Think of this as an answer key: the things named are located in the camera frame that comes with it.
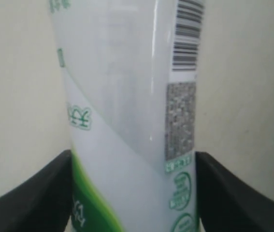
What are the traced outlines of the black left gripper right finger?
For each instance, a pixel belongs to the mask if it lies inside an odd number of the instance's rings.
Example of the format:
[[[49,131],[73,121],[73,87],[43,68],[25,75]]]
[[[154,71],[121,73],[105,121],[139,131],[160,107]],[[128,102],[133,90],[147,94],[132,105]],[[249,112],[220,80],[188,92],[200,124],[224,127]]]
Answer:
[[[198,212],[207,232],[274,232],[274,200],[207,152],[196,153]]]

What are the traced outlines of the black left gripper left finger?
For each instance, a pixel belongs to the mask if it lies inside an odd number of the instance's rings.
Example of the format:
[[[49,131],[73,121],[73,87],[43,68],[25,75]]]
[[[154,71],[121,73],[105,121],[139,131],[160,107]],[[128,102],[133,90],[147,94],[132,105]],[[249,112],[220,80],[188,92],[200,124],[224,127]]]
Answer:
[[[64,150],[0,196],[0,232],[63,232],[72,210],[72,153]]]

